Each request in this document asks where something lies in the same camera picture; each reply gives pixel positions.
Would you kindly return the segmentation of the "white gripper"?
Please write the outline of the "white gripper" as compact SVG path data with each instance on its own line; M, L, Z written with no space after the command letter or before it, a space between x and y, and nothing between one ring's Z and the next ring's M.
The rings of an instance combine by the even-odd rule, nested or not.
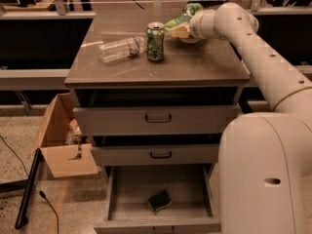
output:
M169 30L170 35L175 38L187 39L191 35L198 39L216 38L215 32L215 10L198 11L192 19L174 26Z

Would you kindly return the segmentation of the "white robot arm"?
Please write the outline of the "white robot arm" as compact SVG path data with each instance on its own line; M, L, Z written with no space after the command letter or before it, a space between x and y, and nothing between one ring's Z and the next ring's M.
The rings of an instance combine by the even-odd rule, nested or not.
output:
M269 111L244 114L218 151L222 234L306 234L301 179L312 169L312 82L257 34L256 17L236 3L200 10L172 36L231 43Z

